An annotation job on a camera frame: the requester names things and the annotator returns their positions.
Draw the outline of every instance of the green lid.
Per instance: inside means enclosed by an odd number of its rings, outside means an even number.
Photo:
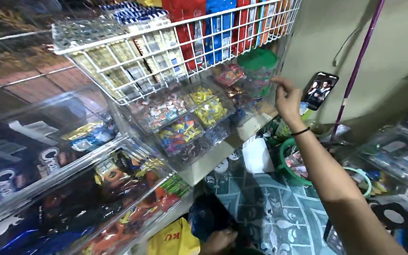
[[[237,57],[237,63],[242,67],[250,70],[257,70],[265,67],[271,69],[276,67],[278,58],[268,49],[253,49]]]

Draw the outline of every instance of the purple pole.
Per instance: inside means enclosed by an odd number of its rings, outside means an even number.
[[[379,0],[377,3],[374,16],[371,20],[370,29],[366,33],[365,41],[363,42],[363,45],[361,46],[360,53],[358,54],[357,62],[355,62],[354,70],[352,71],[352,75],[350,76],[350,79],[348,81],[346,92],[344,93],[344,99],[343,99],[343,102],[341,103],[340,112],[338,113],[338,117],[336,118],[335,128],[333,128],[333,132],[331,133],[330,143],[333,141],[333,137],[335,136],[336,130],[338,129],[338,126],[340,124],[341,116],[343,115],[344,106],[346,104],[346,99],[349,97],[350,91],[352,90],[352,87],[354,86],[354,82],[358,74],[358,69],[360,69],[361,60],[363,59],[363,56],[365,55],[365,51],[368,48],[368,44],[370,43],[371,36],[374,32],[374,27],[377,23],[378,17],[380,16],[380,12],[382,11],[384,2],[385,0]]]

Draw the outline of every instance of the phone screen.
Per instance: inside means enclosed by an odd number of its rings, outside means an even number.
[[[336,85],[339,77],[326,72],[319,72],[313,79],[309,90],[305,94],[304,102],[308,103],[308,108],[317,110],[330,91]]]

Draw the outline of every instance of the blue floral mat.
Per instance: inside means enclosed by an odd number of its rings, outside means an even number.
[[[334,255],[323,239],[328,216],[313,187],[290,186],[279,173],[250,174],[243,157],[205,178],[239,231],[267,255]]]

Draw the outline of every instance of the black bracelet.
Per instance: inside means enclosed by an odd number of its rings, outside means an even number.
[[[300,131],[300,132],[291,134],[291,136],[298,136],[299,134],[303,134],[304,132],[306,132],[306,131],[308,131],[308,130],[310,130],[310,129],[311,129],[310,127],[307,127],[307,128],[305,128],[305,130],[302,130],[302,131]]]

